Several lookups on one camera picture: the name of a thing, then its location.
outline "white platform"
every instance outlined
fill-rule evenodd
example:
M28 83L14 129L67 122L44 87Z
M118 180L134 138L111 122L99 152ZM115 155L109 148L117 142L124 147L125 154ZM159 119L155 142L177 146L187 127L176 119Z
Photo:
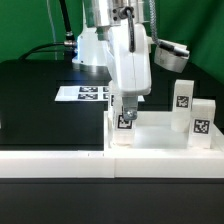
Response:
M170 129L171 113L139 112L133 149L0 151L0 178L224 178L224 136L215 128L210 150L188 150L187 134Z

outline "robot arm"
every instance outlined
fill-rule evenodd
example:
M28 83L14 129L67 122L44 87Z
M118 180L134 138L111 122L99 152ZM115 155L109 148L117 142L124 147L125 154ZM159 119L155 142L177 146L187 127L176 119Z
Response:
M95 26L104 30L106 65L122 97L125 120L137 118L138 96L151 91L141 3L137 0L92 0Z

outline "paper sheet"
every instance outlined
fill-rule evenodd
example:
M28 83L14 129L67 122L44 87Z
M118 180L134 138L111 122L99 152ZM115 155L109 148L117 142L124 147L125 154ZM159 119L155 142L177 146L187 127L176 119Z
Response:
M108 86L61 86L55 101L108 101ZM144 102L143 96L138 101Z

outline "green background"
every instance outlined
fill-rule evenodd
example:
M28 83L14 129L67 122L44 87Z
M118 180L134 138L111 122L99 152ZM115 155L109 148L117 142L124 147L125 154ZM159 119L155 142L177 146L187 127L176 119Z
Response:
M82 3L66 3L77 37L82 31ZM50 4L57 41L63 41L59 1L50 0ZM159 38L187 44L190 61L224 83L224 1L156 0L156 6ZM0 1L0 62L50 42L53 37L46 0ZM35 54L30 58L54 59L54 55Z

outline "small white block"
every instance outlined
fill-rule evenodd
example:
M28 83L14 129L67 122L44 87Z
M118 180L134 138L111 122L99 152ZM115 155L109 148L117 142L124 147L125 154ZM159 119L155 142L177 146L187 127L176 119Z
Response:
M193 99L188 147L209 149L215 117L215 101Z
M135 121L125 121L122 111L122 98L115 95L113 106L112 142L111 147L131 147L135 137Z
M190 111L194 81L177 80L174 89L171 129L176 132L187 132L190 124Z

